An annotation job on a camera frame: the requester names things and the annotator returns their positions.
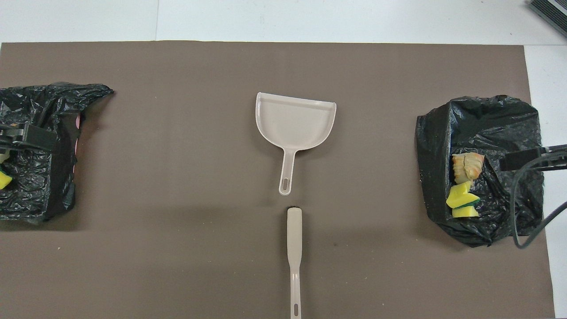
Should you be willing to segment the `black plastic trash bag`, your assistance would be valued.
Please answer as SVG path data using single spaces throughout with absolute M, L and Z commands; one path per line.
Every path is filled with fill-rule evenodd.
M 0 88 L 0 124 L 29 123 L 53 131 L 53 151 L 10 151 L 0 170 L 12 182 L 0 190 L 0 220 L 44 222 L 75 204 L 74 169 L 88 107 L 110 96 L 103 84 L 67 82 Z
M 540 147 L 538 111 L 520 99 L 460 97 L 417 117 L 416 155 L 428 218 L 454 240 L 476 248 L 512 235 L 509 204 L 513 171 L 504 171 L 505 154 Z M 472 194 L 478 217 L 454 218 L 446 204 L 455 184 L 452 156 L 478 153 L 485 158 Z

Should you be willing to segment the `beige brush with black bristles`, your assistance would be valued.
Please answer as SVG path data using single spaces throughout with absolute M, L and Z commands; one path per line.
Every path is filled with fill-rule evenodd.
M 290 267 L 290 319 L 301 319 L 300 263 L 303 253 L 303 212 L 297 206 L 287 209 L 286 248 Z

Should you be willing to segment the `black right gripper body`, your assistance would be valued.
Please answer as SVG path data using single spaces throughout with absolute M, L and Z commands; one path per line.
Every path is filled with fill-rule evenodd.
M 567 144 L 544 147 L 543 171 L 567 170 Z

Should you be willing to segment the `beige plastic dustpan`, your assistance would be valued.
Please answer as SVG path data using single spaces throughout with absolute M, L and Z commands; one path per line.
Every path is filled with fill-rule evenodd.
M 338 105 L 330 101 L 257 93 L 255 119 L 259 133 L 283 151 L 280 195 L 291 193 L 296 154 L 326 141 L 337 109 Z

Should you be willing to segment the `dark grey ribbed device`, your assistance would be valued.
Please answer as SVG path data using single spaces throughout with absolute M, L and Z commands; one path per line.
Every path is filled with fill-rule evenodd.
M 527 5 L 567 38 L 567 0 L 528 0 Z

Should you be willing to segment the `large yellow sponge piece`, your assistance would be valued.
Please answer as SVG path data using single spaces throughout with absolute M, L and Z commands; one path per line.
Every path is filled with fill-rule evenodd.
M 469 180 L 464 183 L 451 186 L 446 199 L 446 204 L 450 208 L 456 209 L 464 206 L 470 206 L 475 202 L 478 202 L 480 198 L 475 194 L 470 193 L 471 187 L 472 182 Z

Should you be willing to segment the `brown table mat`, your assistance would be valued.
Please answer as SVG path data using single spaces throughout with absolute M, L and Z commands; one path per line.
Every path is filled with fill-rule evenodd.
M 468 248 L 428 219 L 416 118 L 450 99 L 530 101 L 520 46 L 4 43 L 0 87 L 101 83 L 76 206 L 0 223 L 0 319 L 289 319 L 286 208 L 303 216 L 303 317 L 553 317 L 545 236 Z M 295 157 L 257 93 L 338 105 Z

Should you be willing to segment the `striped golden croissant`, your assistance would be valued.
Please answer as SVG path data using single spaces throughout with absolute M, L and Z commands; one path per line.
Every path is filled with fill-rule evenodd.
M 482 173 L 485 156 L 478 153 L 463 154 L 463 169 L 469 180 L 478 179 Z

